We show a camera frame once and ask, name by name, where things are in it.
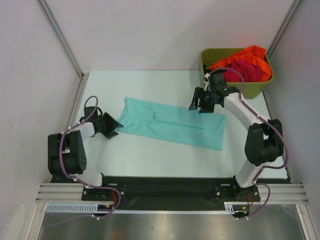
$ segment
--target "white wall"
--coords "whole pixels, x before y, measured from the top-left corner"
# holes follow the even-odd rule
[[[302,182],[320,222],[320,1],[302,1],[271,64],[266,88],[272,117],[283,123],[290,151],[289,171]]]
[[[47,137],[67,124],[79,79],[36,0],[2,0],[0,32],[0,236],[24,204],[20,240],[49,176]]]
[[[198,70],[206,48],[268,48],[293,0],[47,0],[83,71]]]

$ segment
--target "magenta cloth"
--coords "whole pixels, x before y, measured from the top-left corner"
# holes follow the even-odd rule
[[[245,82],[261,81],[261,68],[250,62],[237,59],[231,64],[231,66],[229,66],[229,68],[238,71],[243,76]],[[234,71],[227,70],[223,73],[223,76],[227,83],[241,82],[240,76]]]

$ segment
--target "teal cloth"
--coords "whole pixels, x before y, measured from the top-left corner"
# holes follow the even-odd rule
[[[127,97],[117,131],[222,150],[226,116]]]

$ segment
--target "olive green basket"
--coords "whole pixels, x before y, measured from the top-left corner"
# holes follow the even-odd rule
[[[201,53],[201,59],[200,59],[200,85],[202,88],[205,87],[205,82],[204,82],[204,78],[205,78],[205,73],[204,73],[204,68],[203,65],[206,65],[207,68],[210,67],[211,65],[213,65],[214,63],[220,61],[221,59],[224,59],[232,54],[235,54],[237,52],[240,52],[241,50],[243,50],[244,48],[208,48],[205,49],[202,53]],[[269,59],[267,57],[267,55],[264,57],[264,61],[266,61],[269,66]],[[274,78],[274,72],[270,66],[271,69],[271,77],[269,79],[269,81],[264,81],[264,82],[245,82],[244,83],[244,88],[243,88],[243,96],[245,98],[250,98],[253,99],[256,96],[258,96],[262,90],[265,88],[265,86],[267,84],[269,84],[273,78]],[[240,89],[241,87],[241,82],[227,82],[228,87],[231,86],[235,86],[238,89]]]

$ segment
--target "white table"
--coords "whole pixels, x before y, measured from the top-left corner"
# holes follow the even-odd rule
[[[91,95],[99,98],[103,112],[117,119],[126,97],[188,108],[199,85],[198,71],[92,71],[77,120],[84,115],[84,103]],[[248,102],[269,116],[262,93]],[[97,134],[84,143],[87,164],[107,176],[230,178],[245,162],[247,131],[221,106],[216,106],[215,112],[227,116],[222,151],[121,132],[110,140]],[[282,163],[279,157],[272,165]],[[266,169],[260,177],[286,179],[287,173],[285,169]]]

